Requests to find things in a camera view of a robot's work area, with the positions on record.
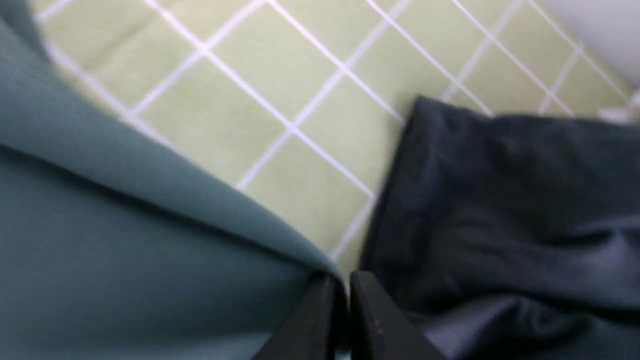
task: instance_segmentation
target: dark navy fabric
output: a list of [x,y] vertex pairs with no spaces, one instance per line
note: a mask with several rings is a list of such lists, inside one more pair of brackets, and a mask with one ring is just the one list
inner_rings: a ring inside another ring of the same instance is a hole
[[417,100],[362,259],[449,359],[640,357],[640,128]]

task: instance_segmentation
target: black object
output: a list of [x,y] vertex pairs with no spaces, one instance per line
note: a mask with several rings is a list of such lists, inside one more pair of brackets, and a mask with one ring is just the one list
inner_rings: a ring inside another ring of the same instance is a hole
[[335,359],[340,331],[347,331],[346,301],[341,285],[326,274],[314,274],[296,308],[255,356],[255,360]]
[[[300,303],[255,360],[335,359],[345,330],[344,293],[335,279],[313,276]],[[351,274],[353,360],[445,360],[400,312],[371,273]]]
[[420,98],[367,235],[448,359],[640,357],[640,128]]
[[369,272],[351,273],[352,360],[445,360]]

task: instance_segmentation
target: teal cloth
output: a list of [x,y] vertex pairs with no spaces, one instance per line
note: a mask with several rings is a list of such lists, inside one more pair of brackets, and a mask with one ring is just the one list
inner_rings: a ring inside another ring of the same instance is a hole
[[247,359],[312,272],[339,279],[269,211],[84,101],[16,8],[0,10],[1,359]]

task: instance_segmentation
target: white wall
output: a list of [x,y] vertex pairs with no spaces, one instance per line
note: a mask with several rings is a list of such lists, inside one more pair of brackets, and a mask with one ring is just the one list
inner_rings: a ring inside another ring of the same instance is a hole
[[640,0],[542,0],[619,75],[640,88]]

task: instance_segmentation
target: green tiled floor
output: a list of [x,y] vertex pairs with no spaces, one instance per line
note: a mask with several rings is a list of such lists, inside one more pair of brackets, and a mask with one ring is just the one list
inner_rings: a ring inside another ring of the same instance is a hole
[[417,94],[595,116],[631,93],[534,1],[31,2],[79,92],[274,211],[343,272]]

